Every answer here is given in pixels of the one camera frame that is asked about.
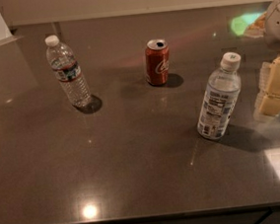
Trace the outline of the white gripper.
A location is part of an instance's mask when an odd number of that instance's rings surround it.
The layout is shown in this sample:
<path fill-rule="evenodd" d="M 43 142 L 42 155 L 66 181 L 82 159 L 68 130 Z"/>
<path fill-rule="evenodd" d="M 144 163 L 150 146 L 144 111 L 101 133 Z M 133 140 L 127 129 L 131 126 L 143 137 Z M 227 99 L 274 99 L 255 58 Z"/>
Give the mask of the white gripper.
<path fill-rule="evenodd" d="M 280 0 L 269 4 L 265 19 L 265 42 L 270 49 L 280 52 Z M 258 81 L 253 118 L 272 120 L 280 114 L 280 54 L 271 63 L 262 63 Z"/>

